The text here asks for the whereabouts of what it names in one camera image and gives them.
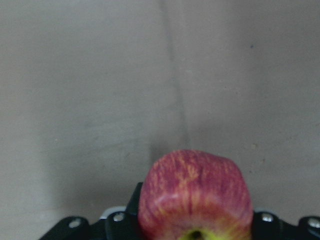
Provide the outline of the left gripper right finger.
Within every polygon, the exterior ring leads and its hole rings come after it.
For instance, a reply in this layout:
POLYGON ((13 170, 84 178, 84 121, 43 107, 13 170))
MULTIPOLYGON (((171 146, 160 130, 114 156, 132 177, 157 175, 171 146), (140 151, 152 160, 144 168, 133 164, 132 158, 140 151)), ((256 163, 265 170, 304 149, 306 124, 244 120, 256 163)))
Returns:
POLYGON ((304 216, 290 224, 269 211, 256 211, 251 225, 253 240, 319 240, 320 218, 304 216))

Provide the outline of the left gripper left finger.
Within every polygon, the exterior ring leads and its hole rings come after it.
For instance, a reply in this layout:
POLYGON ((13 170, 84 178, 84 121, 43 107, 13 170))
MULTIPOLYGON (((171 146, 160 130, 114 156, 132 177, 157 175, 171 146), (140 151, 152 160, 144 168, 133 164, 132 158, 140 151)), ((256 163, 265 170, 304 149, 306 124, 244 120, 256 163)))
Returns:
POLYGON ((126 206, 106 209, 93 224, 81 216, 68 216, 50 228, 41 240, 141 240, 138 206, 142 183, 139 182, 126 206))

